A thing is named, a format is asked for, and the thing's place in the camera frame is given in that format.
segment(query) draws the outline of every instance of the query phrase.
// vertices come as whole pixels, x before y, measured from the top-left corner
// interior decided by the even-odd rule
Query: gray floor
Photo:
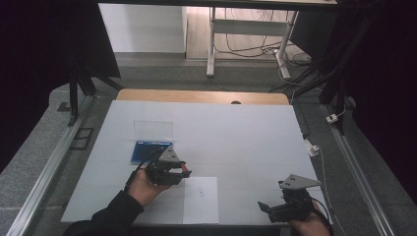
[[[166,55],[151,58],[122,53],[117,56],[123,78],[118,82],[127,88],[268,92],[271,88],[283,84],[277,76],[276,63],[218,62],[214,78],[207,79],[204,62],[187,61]],[[290,69],[290,73],[297,75],[300,70]],[[96,80],[94,82],[98,88],[97,97],[93,100],[88,119],[82,124],[82,128],[93,128],[92,141],[85,149],[70,149],[67,152],[30,224],[27,235],[61,235],[68,226],[60,223],[60,217],[83,171],[109,104],[116,96],[116,91],[108,85]],[[0,175],[0,235],[8,232],[48,157],[67,129],[69,113],[58,112],[57,109],[62,102],[69,101],[68,92],[68,86],[63,86],[51,93],[49,108]],[[335,235],[380,235],[330,131],[330,125],[324,118],[318,102],[319,93],[318,88],[291,99],[291,102],[303,134],[313,145],[320,146],[323,153],[323,158],[318,155],[312,158],[312,162],[322,182],[325,182],[323,174],[326,172],[332,211],[340,222],[338,224],[333,217]],[[358,130],[351,119],[352,109],[353,107],[347,104],[345,136],[354,149],[394,232],[396,235],[417,235],[417,226],[414,223],[417,217],[416,205]],[[82,147],[84,144],[84,141],[74,141],[72,146]],[[284,229],[281,235],[288,235],[288,230]]]

